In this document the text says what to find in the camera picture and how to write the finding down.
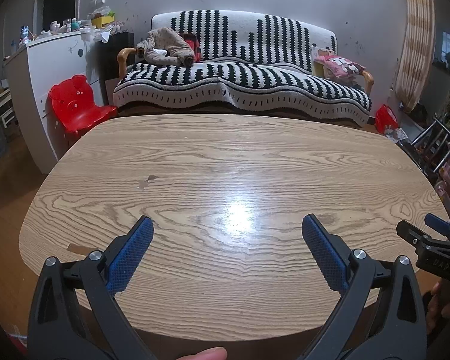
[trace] red plastic child chair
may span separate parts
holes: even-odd
[[[94,102],[94,91],[83,74],[54,85],[48,92],[56,117],[67,133],[81,137],[93,127],[118,114],[114,105],[99,107]]]

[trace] white cabinet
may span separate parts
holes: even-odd
[[[69,147],[48,91],[75,74],[84,74],[95,103],[104,105],[96,60],[92,37],[71,32],[31,42],[5,62],[20,130],[42,173],[49,173]]]

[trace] pillow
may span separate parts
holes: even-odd
[[[337,55],[323,55],[315,58],[315,62],[332,71],[339,79],[357,76],[365,70],[365,67],[360,64]]]

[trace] table top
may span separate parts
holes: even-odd
[[[311,212],[351,249],[389,261],[415,260],[395,233],[400,220],[423,229],[428,212],[447,218],[425,176],[377,134],[268,116],[132,116],[68,150],[28,210],[19,249],[39,274],[48,256],[81,260],[70,245],[104,250],[147,215],[154,240],[116,296],[134,327],[279,337],[322,325],[339,299],[301,235]]]

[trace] sofa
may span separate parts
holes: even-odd
[[[370,115],[373,78],[364,72],[366,92],[312,76],[311,48],[337,52],[335,34],[285,17],[227,10],[195,10],[156,15],[152,29],[171,27],[194,33],[203,62],[192,67],[126,67],[127,48],[118,55],[120,78],[114,104],[144,102],[166,109],[226,102],[238,110],[288,110],[311,119],[351,120]]]

